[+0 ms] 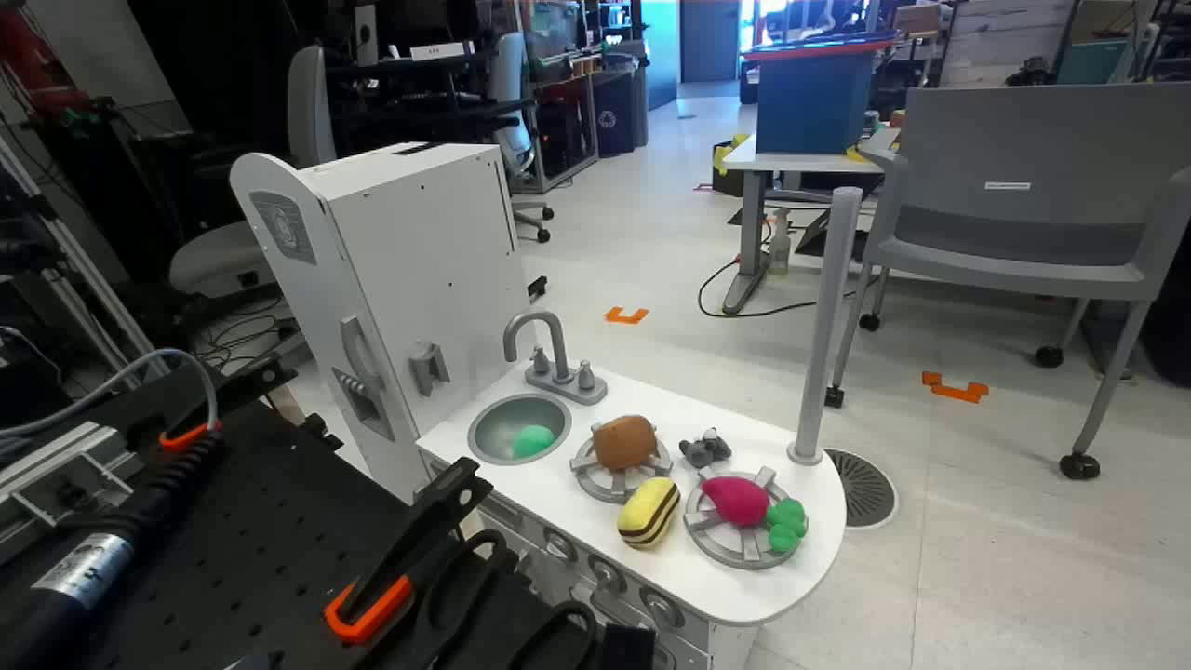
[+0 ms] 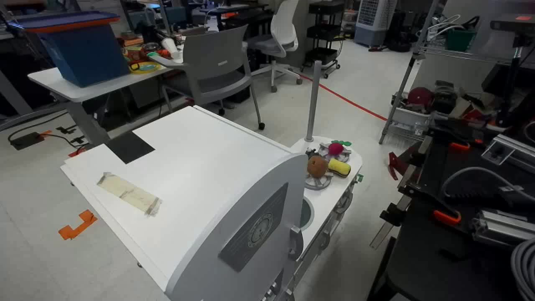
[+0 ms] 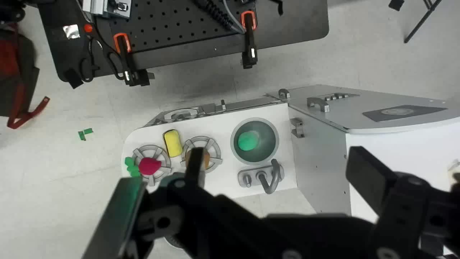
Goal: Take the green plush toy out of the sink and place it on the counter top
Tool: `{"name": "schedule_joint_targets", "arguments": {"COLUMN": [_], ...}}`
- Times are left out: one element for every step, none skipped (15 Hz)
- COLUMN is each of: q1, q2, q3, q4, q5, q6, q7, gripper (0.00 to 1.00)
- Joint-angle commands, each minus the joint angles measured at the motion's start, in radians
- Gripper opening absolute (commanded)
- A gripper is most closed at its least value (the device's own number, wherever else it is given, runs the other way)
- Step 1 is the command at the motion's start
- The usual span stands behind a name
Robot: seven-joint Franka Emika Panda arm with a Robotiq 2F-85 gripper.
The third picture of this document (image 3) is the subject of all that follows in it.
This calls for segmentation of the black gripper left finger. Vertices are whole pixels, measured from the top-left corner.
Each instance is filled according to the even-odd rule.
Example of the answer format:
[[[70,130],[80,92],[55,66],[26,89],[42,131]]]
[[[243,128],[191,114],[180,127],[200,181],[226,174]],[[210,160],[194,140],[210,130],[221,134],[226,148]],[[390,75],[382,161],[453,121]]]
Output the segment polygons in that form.
[[[145,196],[141,178],[121,178],[82,259],[139,259],[135,222]]]

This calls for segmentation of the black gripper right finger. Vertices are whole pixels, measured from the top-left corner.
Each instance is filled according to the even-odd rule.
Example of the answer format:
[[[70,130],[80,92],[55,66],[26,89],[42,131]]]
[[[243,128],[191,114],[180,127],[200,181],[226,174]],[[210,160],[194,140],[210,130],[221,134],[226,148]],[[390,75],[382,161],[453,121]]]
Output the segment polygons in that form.
[[[345,176],[349,183],[351,214],[375,223],[395,176],[364,147],[349,148]]]

